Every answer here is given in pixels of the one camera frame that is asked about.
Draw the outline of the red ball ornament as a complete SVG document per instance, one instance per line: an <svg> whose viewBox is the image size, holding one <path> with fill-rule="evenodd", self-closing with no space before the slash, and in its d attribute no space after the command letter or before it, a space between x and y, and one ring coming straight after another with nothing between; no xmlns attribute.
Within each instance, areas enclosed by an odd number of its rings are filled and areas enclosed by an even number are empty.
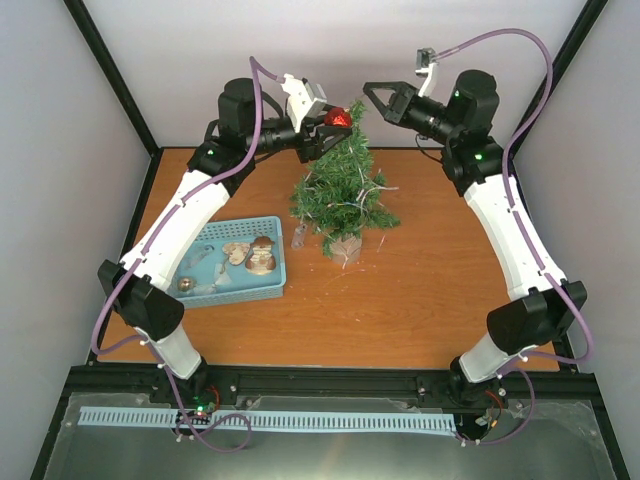
<svg viewBox="0 0 640 480"><path fill-rule="evenodd" d="M325 114L323 123L326 126L350 128L353 120L348 109L335 106Z"/></svg>

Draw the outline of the clear plastic battery box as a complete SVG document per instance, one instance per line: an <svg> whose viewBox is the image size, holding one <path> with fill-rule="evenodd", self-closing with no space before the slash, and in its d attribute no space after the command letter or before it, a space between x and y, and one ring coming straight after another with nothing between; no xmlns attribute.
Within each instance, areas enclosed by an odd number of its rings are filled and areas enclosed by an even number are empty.
<svg viewBox="0 0 640 480"><path fill-rule="evenodd" d="M304 246L307 229L308 226L305 223L295 227L291 240L291 248L293 250L299 250Z"/></svg>

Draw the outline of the snowman ornament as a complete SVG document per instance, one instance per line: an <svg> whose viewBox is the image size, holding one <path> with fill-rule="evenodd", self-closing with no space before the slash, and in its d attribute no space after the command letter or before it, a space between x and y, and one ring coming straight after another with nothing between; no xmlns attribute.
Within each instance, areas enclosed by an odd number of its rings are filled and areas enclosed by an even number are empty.
<svg viewBox="0 0 640 480"><path fill-rule="evenodd" d="M245 268L250 274L268 275L276 267L272 252L275 242L268 236L257 237L250 244L250 252L245 261Z"/></svg>

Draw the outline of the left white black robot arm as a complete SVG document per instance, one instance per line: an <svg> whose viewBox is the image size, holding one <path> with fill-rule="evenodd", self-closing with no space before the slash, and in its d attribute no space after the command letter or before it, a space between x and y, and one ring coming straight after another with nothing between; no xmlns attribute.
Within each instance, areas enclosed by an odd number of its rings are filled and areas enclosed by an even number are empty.
<svg viewBox="0 0 640 480"><path fill-rule="evenodd" d="M183 328L184 306L167 292L182 257L254 170L256 155L293 149L306 163L352 133L330 125L331 106L319 84L290 74L277 81L287 95L284 106L250 78L225 85L218 117L209 123L168 205L119 262L106 260L98 270L107 296L101 313L115 311L136 331L137 340L175 376L172 388L186 402L206 395L208 378L198 371L203 359Z"/></svg>

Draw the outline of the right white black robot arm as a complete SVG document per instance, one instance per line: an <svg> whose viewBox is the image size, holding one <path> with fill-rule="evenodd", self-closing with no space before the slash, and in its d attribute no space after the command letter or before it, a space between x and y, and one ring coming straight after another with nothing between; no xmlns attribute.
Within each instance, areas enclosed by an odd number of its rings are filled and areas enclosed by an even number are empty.
<svg viewBox="0 0 640 480"><path fill-rule="evenodd" d="M568 281L548 254L519 197L517 181L491 137L497 83L479 70L461 73L448 103L407 82L367 82L383 119L439 143L442 169L481 223L502 269L509 301L487 315L487 332L450 365L446 392L476 407L505 366L558 340L584 305L582 282Z"/></svg>

